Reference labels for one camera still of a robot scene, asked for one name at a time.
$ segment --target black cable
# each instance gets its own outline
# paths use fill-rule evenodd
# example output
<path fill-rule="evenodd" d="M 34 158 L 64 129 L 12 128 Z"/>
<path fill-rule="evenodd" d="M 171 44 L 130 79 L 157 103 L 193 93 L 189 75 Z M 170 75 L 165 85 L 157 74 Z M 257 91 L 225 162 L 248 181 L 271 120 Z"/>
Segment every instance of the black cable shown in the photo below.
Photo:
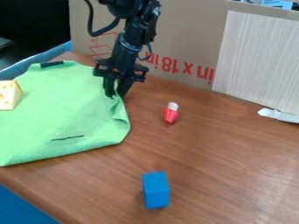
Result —
<path fill-rule="evenodd" d="M 101 34 L 112 30 L 113 28 L 115 28 L 120 23 L 120 19 L 118 17 L 116 17 L 115 20 L 110 25 L 108 25 L 108 26 L 106 26 L 106 27 L 104 27 L 104 28 L 102 28 L 98 31 L 93 31 L 94 7 L 93 7 L 93 5 L 91 5 L 89 0 L 84 0 L 84 1 L 87 3 L 88 9 L 89 9 L 89 17 L 88 17 L 88 22 L 87 22 L 87 31 L 88 31 L 90 36 L 92 36 L 92 37 L 100 36 Z"/>
<path fill-rule="evenodd" d="M 145 58 L 139 58 L 139 55 L 138 55 L 138 59 L 140 60 L 140 61 L 145 61 L 145 60 L 149 60 L 150 59 L 150 56 L 151 56 L 151 54 L 153 53 L 153 50 L 151 49 L 151 45 L 150 45 L 150 43 L 147 43 L 146 44 L 146 46 L 148 47 L 148 49 L 149 49 L 149 55 L 148 55 L 148 57 L 145 57 Z"/>

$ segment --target yellow object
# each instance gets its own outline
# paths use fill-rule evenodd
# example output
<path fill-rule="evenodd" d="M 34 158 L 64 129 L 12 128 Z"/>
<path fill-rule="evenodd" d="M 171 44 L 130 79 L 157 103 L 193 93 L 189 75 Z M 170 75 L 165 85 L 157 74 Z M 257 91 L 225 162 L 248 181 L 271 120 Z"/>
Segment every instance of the yellow object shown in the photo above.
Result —
<path fill-rule="evenodd" d="M 0 80 L 0 110 L 14 109 L 21 94 L 16 80 Z"/>

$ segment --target blue cloth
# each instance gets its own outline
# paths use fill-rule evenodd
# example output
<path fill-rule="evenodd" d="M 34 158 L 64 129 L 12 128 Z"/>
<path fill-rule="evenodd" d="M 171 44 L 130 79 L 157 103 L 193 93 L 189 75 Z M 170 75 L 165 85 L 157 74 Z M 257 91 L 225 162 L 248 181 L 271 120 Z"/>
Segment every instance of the blue cloth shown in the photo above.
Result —
<path fill-rule="evenodd" d="M 50 49 L 49 51 L 39 53 L 28 59 L 23 59 L 16 63 L 13 66 L 5 68 L 3 71 L 0 71 L 0 80 L 13 80 L 21 74 L 24 74 L 30 65 L 35 63 L 46 63 L 49 60 L 52 60 L 60 54 L 69 52 L 71 50 L 71 42 L 66 42 L 63 45 L 59 45 Z"/>
<path fill-rule="evenodd" d="M 0 223 L 2 224 L 58 224 L 50 216 L 0 186 Z"/>

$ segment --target cardboard box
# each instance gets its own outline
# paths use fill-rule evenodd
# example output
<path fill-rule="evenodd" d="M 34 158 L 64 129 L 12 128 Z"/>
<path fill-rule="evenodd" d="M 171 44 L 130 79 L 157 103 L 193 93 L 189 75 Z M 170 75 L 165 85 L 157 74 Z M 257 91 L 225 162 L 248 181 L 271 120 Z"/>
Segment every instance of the cardboard box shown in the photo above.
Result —
<path fill-rule="evenodd" d="M 94 6 L 94 30 L 114 19 L 106 6 L 91 0 Z M 227 11 L 299 20 L 299 13 L 224 0 L 161 0 L 162 13 L 157 36 L 152 43 L 152 58 L 143 62 L 150 74 L 195 88 L 212 88 Z M 106 58 L 111 55 L 118 32 L 115 29 L 98 38 L 87 33 L 88 8 L 84 1 L 70 0 L 73 52 Z"/>

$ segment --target white object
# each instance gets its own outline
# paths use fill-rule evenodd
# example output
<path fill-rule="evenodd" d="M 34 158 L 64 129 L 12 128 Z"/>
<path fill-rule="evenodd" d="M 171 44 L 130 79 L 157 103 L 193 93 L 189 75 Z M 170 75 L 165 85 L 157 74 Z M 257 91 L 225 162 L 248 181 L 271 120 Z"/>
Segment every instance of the white object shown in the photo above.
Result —
<path fill-rule="evenodd" d="M 296 21 L 229 11 L 212 89 L 299 116 L 298 36 Z"/>
<path fill-rule="evenodd" d="M 175 103 L 175 102 L 170 102 L 168 103 L 168 109 L 172 109 L 174 111 L 177 111 L 178 110 L 178 105 Z"/>
<path fill-rule="evenodd" d="M 282 113 L 276 109 L 263 108 L 258 114 L 260 116 L 265 116 L 269 118 L 276 119 L 277 121 L 286 122 L 286 123 L 299 123 L 298 115 L 291 115 L 288 113 Z"/>

